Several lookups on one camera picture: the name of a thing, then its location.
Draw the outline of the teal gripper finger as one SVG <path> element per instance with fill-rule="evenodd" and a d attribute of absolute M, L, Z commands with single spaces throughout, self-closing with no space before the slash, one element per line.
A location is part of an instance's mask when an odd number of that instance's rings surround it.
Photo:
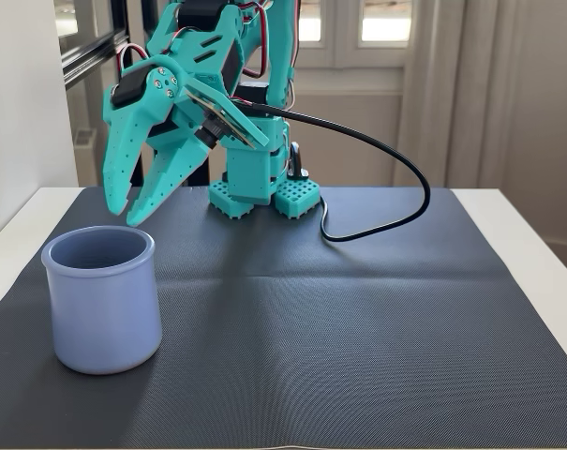
<path fill-rule="evenodd" d="M 127 212 L 127 225 L 136 227 L 159 206 L 208 158 L 210 147 L 197 137 L 157 149 L 138 197 Z"/>
<path fill-rule="evenodd" d="M 102 117 L 108 139 L 102 179 L 109 211 L 119 215 L 127 207 L 130 178 L 142 144 L 153 127 L 166 121 L 179 91 L 171 78 L 179 65 L 166 55 L 155 55 L 125 70 L 119 83 L 104 92 Z"/>

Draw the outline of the teal gripper body with motor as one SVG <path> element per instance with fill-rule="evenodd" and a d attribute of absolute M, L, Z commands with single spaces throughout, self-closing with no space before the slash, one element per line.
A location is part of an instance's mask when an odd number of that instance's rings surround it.
<path fill-rule="evenodd" d="M 162 132 L 191 132 L 199 112 L 183 100 L 188 75 L 174 63 L 138 63 L 111 88 L 111 150 L 137 155 Z"/>

